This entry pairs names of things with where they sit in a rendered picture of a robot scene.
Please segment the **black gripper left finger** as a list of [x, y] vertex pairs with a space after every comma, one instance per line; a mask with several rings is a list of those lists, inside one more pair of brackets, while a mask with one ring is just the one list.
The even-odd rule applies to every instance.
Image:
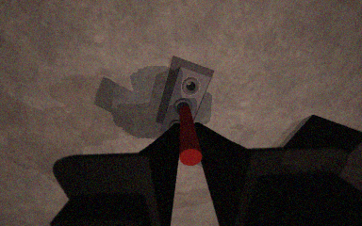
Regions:
[[151, 225], [171, 226], [179, 161], [180, 123], [138, 153], [71, 155], [54, 176], [68, 200], [81, 194], [142, 194]]

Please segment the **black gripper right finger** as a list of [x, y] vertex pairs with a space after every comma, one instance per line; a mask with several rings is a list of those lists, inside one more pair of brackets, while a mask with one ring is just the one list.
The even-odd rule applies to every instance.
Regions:
[[220, 226], [243, 226], [258, 178], [282, 173], [334, 172], [348, 162], [339, 147], [247, 149], [194, 123], [202, 167]]

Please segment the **red peg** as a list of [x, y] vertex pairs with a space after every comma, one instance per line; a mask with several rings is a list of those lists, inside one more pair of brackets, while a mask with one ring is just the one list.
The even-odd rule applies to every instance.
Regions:
[[180, 108], [179, 158], [187, 166], [197, 165], [202, 160], [200, 144], [188, 106]]

